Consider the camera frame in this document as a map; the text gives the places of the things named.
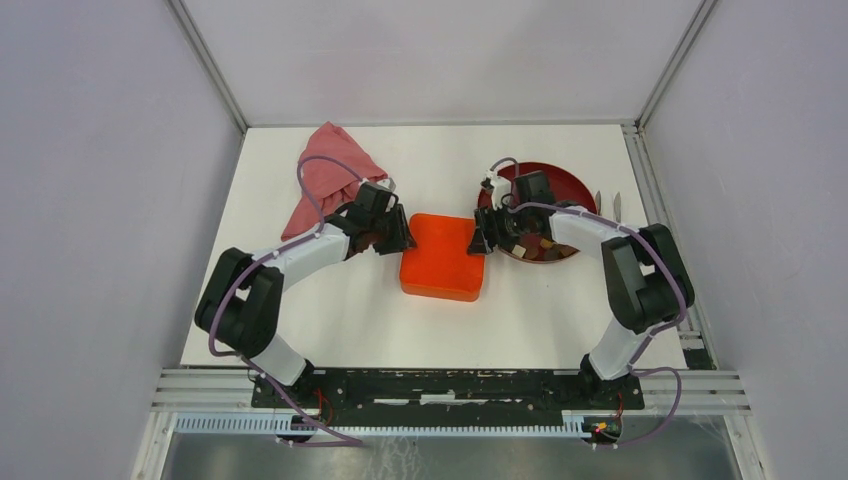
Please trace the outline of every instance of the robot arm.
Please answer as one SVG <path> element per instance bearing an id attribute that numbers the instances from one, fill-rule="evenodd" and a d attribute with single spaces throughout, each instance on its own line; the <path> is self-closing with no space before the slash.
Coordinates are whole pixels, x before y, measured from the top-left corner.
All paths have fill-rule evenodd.
<path id="1" fill-rule="evenodd" d="M 227 344 L 284 385 L 292 385 L 308 360 L 292 349 L 277 332 L 280 297 L 310 274 L 367 250 L 385 255 L 415 247 L 403 205 L 397 195 L 375 183 L 363 183 L 356 199 L 326 218 L 320 233 L 313 231 L 257 253 L 236 248 L 218 259 L 195 311 L 195 324 L 209 332 L 227 290 L 251 264 L 286 244 L 294 245 L 257 267 L 239 285 L 243 298 L 227 303 L 216 340 Z"/>
<path id="2" fill-rule="evenodd" d="M 487 175 L 484 188 L 502 183 L 503 179 L 498 178 L 493 180 Z M 493 194 L 493 206 L 503 207 L 506 198 L 496 201 L 497 192 L 489 189 Z M 658 270 L 643 273 L 642 266 L 651 267 L 654 262 L 630 235 L 615 226 L 584 217 L 582 212 L 586 209 L 583 207 L 570 202 L 555 203 L 544 173 L 532 172 L 517 177 L 514 188 L 507 192 L 515 196 L 516 204 L 531 202 L 568 207 L 569 212 L 541 207 L 477 209 L 474 213 L 476 230 L 468 252 L 489 254 L 495 246 L 511 251 L 521 235 L 535 233 L 554 243 L 573 246 L 601 261 L 614 318 L 598 345 L 584 357 L 581 372 L 595 384 L 624 377 L 652 327 L 670 321 L 679 310 L 668 281 Z M 671 232 L 664 225 L 654 224 L 640 229 L 639 235 L 657 252 L 677 281 L 686 305 L 691 306 L 695 294 Z"/>

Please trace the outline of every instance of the pink towel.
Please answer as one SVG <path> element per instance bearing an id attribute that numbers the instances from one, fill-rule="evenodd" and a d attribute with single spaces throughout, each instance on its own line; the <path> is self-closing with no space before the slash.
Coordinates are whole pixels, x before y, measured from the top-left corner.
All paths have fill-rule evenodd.
<path id="1" fill-rule="evenodd" d="M 337 127 L 330 122 L 322 125 L 309 137 L 306 149 L 300 154 L 298 164 L 310 155 L 335 158 L 372 182 L 388 177 L 353 137 L 348 135 L 342 127 Z M 303 183 L 309 189 L 309 193 L 318 200 L 324 215 L 333 213 L 343 203 L 353 201 L 359 191 L 359 182 L 350 172 L 332 162 L 319 159 L 311 160 L 303 166 Z M 318 214 L 304 195 L 283 230 L 282 239 L 287 240 L 300 235 L 316 223 L 318 223 Z"/>

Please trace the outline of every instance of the gray wall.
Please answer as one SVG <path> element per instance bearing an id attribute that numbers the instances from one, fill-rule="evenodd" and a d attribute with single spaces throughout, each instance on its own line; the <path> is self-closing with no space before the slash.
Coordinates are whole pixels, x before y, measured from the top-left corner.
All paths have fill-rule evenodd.
<path id="1" fill-rule="evenodd" d="M 845 478 L 848 2 L 721 2 L 649 153 L 778 478 Z"/>
<path id="2" fill-rule="evenodd" d="M 0 476 L 129 474 L 239 135 L 164 2 L 0 6 Z"/>
<path id="3" fill-rule="evenodd" d="M 633 119 L 698 3 L 186 0 L 252 125 Z"/>

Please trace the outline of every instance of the knife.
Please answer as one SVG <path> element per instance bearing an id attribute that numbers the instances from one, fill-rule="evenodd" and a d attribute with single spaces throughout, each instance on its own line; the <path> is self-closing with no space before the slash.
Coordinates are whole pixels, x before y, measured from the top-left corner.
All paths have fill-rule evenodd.
<path id="1" fill-rule="evenodd" d="M 616 223 L 621 223 L 621 192 L 616 193 L 612 199 L 612 214 Z"/>

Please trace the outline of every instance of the orange box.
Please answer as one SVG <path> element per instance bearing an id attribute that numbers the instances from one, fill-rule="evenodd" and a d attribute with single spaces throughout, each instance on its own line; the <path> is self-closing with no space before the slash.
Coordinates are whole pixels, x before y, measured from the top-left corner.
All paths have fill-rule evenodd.
<path id="1" fill-rule="evenodd" d="M 477 300 L 485 258 L 466 253 L 474 235 L 474 220 L 416 213 L 409 219 L 409 230 L 418 248 L 403 252 L 403 291 L 461 302 Z"/>

